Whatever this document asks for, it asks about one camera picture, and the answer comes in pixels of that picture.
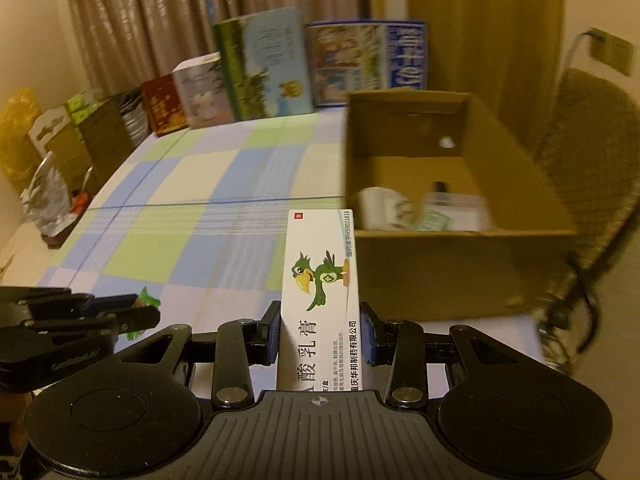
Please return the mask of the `green candy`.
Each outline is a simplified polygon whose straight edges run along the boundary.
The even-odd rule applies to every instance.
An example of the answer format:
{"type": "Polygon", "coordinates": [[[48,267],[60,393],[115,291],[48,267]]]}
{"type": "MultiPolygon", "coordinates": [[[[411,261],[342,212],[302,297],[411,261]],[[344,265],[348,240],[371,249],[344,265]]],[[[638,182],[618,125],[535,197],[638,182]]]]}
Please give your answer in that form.
{"type": "Polygon", "coordinates": [[[134,306],[126,311],[126,323],[122,326],[122,333],[129,341],[141,337],[144,332],[160,322],[160,300],[151,296],[146,286],[138,293],[134,306]]]}

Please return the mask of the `white ointment box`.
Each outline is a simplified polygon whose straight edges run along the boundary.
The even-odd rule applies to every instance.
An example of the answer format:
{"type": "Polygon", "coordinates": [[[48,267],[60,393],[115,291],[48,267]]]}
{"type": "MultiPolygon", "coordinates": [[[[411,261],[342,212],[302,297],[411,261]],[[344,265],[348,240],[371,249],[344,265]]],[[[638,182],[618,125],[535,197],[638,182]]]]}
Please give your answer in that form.
{"type": "Polygon", "coordinates": [[[277,387],[362,388],[359,287],[349,209],[292,209],[283,261],[277,387]]]}

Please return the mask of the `white square case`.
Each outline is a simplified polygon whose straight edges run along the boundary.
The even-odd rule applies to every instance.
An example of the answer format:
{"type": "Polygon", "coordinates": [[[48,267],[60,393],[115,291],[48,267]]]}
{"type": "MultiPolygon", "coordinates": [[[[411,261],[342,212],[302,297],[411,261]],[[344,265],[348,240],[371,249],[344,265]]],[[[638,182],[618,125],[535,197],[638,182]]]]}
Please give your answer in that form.
{"type": "Polygon", "coordinates": [[[364,188],[357,194],[360,229],[407,231],[412,227],[412,203],[391,188],[364,188]]]}

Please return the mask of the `blue label floss box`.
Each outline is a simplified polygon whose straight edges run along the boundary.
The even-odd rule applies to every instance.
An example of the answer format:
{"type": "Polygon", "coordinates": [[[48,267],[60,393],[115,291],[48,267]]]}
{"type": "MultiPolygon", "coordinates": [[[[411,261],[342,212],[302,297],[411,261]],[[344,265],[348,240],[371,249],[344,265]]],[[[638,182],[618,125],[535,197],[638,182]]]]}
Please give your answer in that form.
{"type": "Polygon", "coordinates": [[[486,200],[477,195],[427,193],[416,216],[416,230],[421,232],[484,232],[490,227],[486,200]]]}

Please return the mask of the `white crumpled bag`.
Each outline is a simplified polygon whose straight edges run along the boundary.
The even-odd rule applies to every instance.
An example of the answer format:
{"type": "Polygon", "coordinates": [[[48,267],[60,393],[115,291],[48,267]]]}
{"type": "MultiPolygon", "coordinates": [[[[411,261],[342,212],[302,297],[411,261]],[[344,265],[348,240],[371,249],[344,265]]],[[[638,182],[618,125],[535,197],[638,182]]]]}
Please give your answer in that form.
{"type": "Polygon", "coordinates": [[[21,194],[24,214],[41,234],[55,235],[70,216],[70,191],[56,166],[55,154],[47,152],[29,186],[21,194]]]}

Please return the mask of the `brown cardboard box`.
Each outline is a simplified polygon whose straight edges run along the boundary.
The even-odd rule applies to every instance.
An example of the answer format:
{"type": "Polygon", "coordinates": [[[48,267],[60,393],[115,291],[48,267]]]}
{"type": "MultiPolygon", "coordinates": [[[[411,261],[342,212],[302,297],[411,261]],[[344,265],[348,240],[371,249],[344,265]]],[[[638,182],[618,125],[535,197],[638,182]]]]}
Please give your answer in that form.
{"type": "Polygon", "coordinates": [[[344,148],[359,293],[379,315],[511,315],[563,275],[570,214],[476,96],[352,93],[344,148]]]}

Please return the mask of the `checkered bed sheet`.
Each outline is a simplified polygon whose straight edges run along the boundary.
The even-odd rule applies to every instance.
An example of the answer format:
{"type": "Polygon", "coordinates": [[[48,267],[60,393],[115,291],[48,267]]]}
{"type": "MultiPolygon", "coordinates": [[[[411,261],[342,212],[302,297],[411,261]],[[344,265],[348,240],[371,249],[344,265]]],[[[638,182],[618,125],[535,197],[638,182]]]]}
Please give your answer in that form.
{"type": "Polygon", "coordinates": [[[343,205],[338,108],[146,140],[99,192],[41,284],[148,292],[163,325],[258,318],[291,281],[294,208],[343,205]]]}

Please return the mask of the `yellow plastic bag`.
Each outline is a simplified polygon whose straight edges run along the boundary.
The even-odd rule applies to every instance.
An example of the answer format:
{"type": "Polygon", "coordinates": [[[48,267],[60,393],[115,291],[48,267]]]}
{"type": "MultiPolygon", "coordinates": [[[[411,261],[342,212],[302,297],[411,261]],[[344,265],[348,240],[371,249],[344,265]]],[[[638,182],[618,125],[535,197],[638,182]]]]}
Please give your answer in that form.
{"type": "Polygon", "coordinates": [[[29,137],[30,129],[41,115],[31,88],[17,90],[1,112],[1,170],[17,195],[28,188],[42,161],[29,137]]]}

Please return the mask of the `stacked cardboard boxes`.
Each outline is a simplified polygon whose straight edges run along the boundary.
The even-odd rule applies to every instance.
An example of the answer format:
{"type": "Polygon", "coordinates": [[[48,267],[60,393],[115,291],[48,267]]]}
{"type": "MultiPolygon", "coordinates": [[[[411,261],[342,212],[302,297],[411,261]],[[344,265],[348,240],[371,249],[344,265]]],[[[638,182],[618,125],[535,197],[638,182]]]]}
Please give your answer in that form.
{"type": "Polygon", "coordinates": [[[28,137],[39,155],[54,154],[70,192],[94,195],[149,135],[149,121],[139,89],[71,112],[74,103],[47,110],[28,137]]]}

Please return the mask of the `red gift box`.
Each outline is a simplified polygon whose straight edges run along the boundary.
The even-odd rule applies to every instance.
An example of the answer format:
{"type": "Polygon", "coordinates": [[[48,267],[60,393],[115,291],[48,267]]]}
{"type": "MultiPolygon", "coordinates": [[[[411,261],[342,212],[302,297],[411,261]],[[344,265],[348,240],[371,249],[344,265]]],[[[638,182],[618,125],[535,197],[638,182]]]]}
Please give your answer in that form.
{"type": "Polygon", "coordinates": [[[141,93],[151,129],[156,136],[160,138],[188,126],[171,74],[145,81],[141,85],[141,93]]]}

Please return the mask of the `white humidifier box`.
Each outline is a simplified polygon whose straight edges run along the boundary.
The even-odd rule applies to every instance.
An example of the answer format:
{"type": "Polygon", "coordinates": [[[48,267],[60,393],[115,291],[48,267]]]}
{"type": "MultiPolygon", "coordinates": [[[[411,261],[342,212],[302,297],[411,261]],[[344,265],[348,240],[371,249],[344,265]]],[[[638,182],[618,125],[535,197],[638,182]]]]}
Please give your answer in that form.
{"type": "Polygon", "coordinates": [[[231,124],[235,121],[219,52],[184,60],[171,75],[190,128],[231,124]]]}

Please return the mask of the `beige curtain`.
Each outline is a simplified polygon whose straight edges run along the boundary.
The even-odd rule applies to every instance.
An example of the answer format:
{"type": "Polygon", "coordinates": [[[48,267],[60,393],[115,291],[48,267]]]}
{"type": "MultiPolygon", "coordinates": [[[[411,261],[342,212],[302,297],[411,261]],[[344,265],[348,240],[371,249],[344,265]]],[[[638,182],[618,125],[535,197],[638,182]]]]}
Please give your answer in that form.
{"type": "Polygon", "coordinates": [[[90,84],[108,94],[169,74],[216,49],[214,24],[295,8],[304,23],[369,15],[369,0],[68,0],[90,84]]]}

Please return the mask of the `green blue milk carton box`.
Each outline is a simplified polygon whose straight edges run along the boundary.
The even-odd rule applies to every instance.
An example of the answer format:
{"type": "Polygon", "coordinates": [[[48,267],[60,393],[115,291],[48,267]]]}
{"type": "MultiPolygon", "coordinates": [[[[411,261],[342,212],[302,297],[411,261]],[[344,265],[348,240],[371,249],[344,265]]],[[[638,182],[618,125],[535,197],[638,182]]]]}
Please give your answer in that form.
{"type": "Polygon", "coordinates": [[[224,83],[239,122],[314,111],[300,15],[280,8],[213,26],[224,83]]]}

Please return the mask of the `blue cartoon milk box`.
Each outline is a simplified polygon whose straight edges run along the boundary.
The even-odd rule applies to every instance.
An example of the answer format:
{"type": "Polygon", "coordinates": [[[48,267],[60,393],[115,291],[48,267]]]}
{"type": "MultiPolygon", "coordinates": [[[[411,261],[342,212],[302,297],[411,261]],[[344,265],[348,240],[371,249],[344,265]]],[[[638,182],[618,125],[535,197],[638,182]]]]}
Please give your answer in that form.
{"type": "Polygon", "coordinates": [[[342,106],[356,91],[424,90],[427,27],[420,21],[324,21],[306,26],[314,104],[342,106]]]}

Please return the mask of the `wall power socket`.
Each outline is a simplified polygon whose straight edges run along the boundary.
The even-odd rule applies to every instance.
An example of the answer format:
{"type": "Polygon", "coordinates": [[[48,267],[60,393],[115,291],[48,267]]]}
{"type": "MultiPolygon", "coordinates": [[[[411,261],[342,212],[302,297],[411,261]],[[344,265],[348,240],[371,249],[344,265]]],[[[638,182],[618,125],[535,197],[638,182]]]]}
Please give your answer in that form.
{"type": "Polygon", "coordinates": [[[634,45],[619,36],[598,28],[590,28],[589,56],[627,77],[634,67],[634,45]]]}

